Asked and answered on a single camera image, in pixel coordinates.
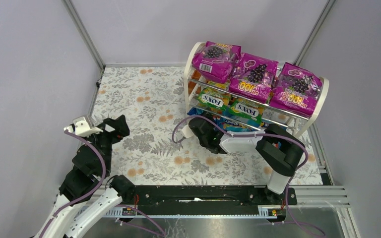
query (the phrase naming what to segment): floral tablecloth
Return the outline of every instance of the floral tablecloth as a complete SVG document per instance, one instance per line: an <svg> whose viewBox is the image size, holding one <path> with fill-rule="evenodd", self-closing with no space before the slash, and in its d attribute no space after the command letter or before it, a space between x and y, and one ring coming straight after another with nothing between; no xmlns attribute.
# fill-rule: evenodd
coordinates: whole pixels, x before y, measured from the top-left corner
<svg viewBox="0 0 381 238"><path fill-rule="evenodd" d="M215 155L195 136L182 144L171 141L175 125L186 116L183 70L106 68L92 119L100 123L124 114L130 128L130 136L113 146L111 174L124 174L136 185L267 184L272 168L259 154ZM308 133L299 139L310 155L292 184L322 184Z"/></svg>

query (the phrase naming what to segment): tabletop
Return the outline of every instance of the tabletop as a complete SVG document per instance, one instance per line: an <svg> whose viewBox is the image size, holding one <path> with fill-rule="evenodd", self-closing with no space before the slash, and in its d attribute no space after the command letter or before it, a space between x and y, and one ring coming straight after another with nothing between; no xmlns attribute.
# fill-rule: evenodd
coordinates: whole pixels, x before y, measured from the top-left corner
<svg viewBox="0 0 381 238"><path fill-rule="evenodd" d="M259 154L212 154L195 136L181 144L171 141L174 127L187 116L183 71L184 67L105 69L91 117L100 123L125 115L130 128L130 136L113 145L111 174L123 174L135 185L267 184L272 168ZM299 140L309 158L291 184L322 184L308 132Z"/></svg>

